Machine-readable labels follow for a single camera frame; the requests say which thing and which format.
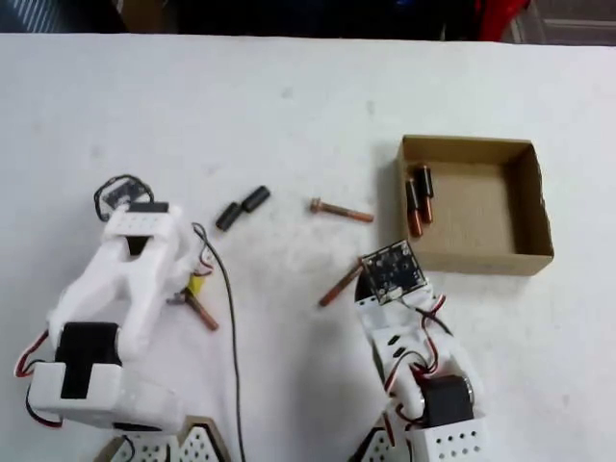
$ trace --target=white robot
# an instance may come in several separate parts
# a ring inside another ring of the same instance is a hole
[[[407,241],[362,258],[356,308],[391,397],[351,460],[488,461],[485,395]]]
[[[37,364],[30,405],[102,428],[177,432],[185,420],[178,397],[122,363],[146,352],[161,308],[188,286],[203,245],[177,206],[120,205],[90,264],[49,313],[55,360]],[[121,325],[91,321],[121,298],[130,300]]]

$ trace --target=open cardboard box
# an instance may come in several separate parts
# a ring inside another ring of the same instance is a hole
[[[412,238],[404,182],[432,170],[434,222]],[[402,225],[425,270],[535,274],[553,259],[541,171],[530,141],[405,136],[398,152]]]

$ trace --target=copper standoff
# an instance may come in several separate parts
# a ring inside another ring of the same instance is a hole
[[[411,178],[406,182],[406,213],[408,216],[408,227],[411,230],[411,236],[414,238],[420,238],[424,233],[419,209],[420,201],[417,197],[415,180]]]
[[[415,168],[415,181],[417,182],[417,192],[421,200],[421,213],[424,223],[431,223],[434,220],[432,215],[432,197],[434,188],[432,187],[432,170],[428,166]]]
[[[353,279],[355,279],[357,276],[359,276],[359,274],[361,274],[362,269],[362,261],[358,258],[357,263],[353,266],[351,271],[349,271],[345,275],[345,277],[338,281],[338,283],[334,287],[332,287],[321,300],[319,300],[319,305],[324,307],[331,303],[332,300],[336,298],[346,286],[348,286],[348,284],[353,282]]]
[[[374,221],[374,215],[372,214],[365,214],[363,212],[357,212],[356,210],[350,210],[337,205],[327,204],[326,202],[321,201],[318,197],[315,197],[310,202],[310,211],[313,214],[317,214],[318,212],[327,212],[328,214],[356,219],[357,221],[363,221],[365,223],[372,223]]]
[[[203,307],[191,291],[184,289],[184,297],[186,298],[186,304],[196,312],[208,329],[217,330],[219,328],[216,320],[212,317],[212,315],[210,315],[210,313],[208,313],[208,311]]]

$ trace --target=white perforated panel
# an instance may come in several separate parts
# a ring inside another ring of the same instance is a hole
[[[208,432],[201,426],[195,426],[189,432],[182,447],[178,447],[174,436],[147,438],[130,436],[135,445],[135,457],[131,459],[130,445],[124,441],[112,458],[112,462],[222,462],[214,449]]]
[[[406,442],[397,441],[395,446],[391,446],[385,430],[378,430],[374,433],[366,453],[362,457],[362,462],[403,462],[408,460],[409,453]]]
[[[410,431],[418,462],[488,462],[485,418]]]

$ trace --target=yellow component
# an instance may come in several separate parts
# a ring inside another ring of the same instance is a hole
[[[201,292],[204,283],[205,276],[195,276],[192,274],[189,280],[188,290],[191,291],[194,296],[197,296]]]

